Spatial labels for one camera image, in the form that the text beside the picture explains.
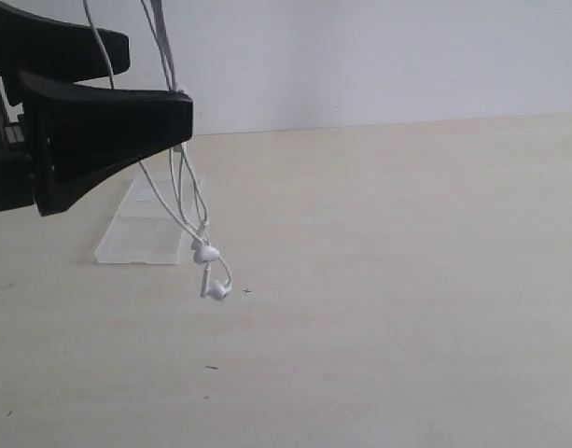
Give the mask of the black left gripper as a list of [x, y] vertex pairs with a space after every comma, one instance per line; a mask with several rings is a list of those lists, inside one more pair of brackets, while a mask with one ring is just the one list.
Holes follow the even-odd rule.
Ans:
[[110, 176], [192, 137], [193, 102], [181, 91], [69, 84], [130, 66], [125, 34], [0, 1], [0, 77], [32, 73], [20, 74], [31, 156], [0, 90], [0, 212], [36, 203], [43, 216], [63, 213]]

